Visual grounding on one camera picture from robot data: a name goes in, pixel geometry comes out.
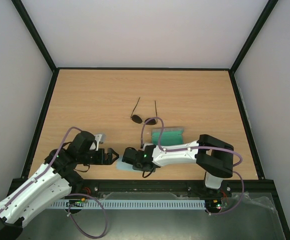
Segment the light blue cleaning cloth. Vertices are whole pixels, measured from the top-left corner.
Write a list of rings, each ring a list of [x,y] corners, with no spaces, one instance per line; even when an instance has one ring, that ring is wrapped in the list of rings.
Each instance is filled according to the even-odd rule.
[[[133,165],[132,164],[123,162],[123,158],[122,157],[119,157],[115,162],[116,162],[116,168],[118,170],[121,170],[121,171],[130,171],[130,172],[134,172],[135,171],[133,169]]]

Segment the grey glasses case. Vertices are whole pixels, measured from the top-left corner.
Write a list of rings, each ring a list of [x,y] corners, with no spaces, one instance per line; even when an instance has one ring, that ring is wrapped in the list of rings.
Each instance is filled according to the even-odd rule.
[[[151,142],[155,145],[158,144],[158,139],[161,129],[154,128],[151,131]],[[162,146],[173,146],[173,145],[182,145],[183,140],[183,127],[166,127],[161,136],[160,144]]]

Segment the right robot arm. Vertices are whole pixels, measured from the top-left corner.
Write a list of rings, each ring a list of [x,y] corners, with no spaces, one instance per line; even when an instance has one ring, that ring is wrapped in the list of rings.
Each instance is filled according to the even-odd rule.
[[[146,143],[142,149],[128,147],[122,156],[123,163],[135,171],[153,173],[156,169],[176,164],[197,164],[205,170],[203,191],[214,196],[224,179],[233,176],[234,147],[208,134],[186,144],[159,146]]]

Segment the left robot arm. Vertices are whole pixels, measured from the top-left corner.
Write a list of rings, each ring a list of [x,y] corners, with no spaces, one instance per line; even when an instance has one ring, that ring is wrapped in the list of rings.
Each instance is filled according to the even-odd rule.
[[[93,135],[83,130],[72,141],[63,138],[36,172],[0,201],[0,240],[17,239],[34,217],[65,197],[74,198],[67,210],[87,199],[102,208],[100,201],[89,192],[82,193],[84,180],[76,167],[111,165],[116,161],[119,155],[112,148],[105,152],[100,147],[104,139],[104,134]]]

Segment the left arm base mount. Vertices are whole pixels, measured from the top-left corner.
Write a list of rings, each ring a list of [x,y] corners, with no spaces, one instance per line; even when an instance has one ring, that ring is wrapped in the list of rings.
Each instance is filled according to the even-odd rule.
[[[65,179],[61,178],[48,187],[48,193],[53,199],[60,200],[72,195],[72,198],[79,198],[78,194],[91,195],[91,189],[87,187],[82,178]]]

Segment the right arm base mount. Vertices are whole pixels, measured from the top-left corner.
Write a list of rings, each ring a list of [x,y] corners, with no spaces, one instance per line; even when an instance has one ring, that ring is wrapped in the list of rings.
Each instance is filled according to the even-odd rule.
[[[187,195],[190,198],[200,198],[203,200],[221,199],[223,197],[230,198],[232,196],[230,186],[227,181],[223,181],[220,188],[212,189],[205,186],[203,180],[194,180],[187,182]]]

